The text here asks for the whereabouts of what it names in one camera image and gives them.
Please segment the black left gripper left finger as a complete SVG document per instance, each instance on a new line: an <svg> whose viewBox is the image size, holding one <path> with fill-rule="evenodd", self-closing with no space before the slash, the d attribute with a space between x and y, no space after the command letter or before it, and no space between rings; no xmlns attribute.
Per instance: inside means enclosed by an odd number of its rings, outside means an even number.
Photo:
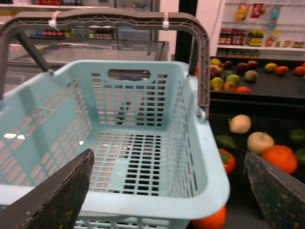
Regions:
<svg viewBox="0 0 305 229"><path fill-rule="evenodd" d="M86 149L0 212L2 229L72 229L89 190L94 153Z"/></svg>

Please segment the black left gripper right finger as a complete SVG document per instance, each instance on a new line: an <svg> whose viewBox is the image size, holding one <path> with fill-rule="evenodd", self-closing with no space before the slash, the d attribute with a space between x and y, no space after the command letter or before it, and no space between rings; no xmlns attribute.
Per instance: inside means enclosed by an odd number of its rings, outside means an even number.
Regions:
<svg viewBox="0 0 305 229"><path fill-rule="evenodd" d="M305 184L254 152L244 166L254 197L271 229L305 227Z"/></svg>

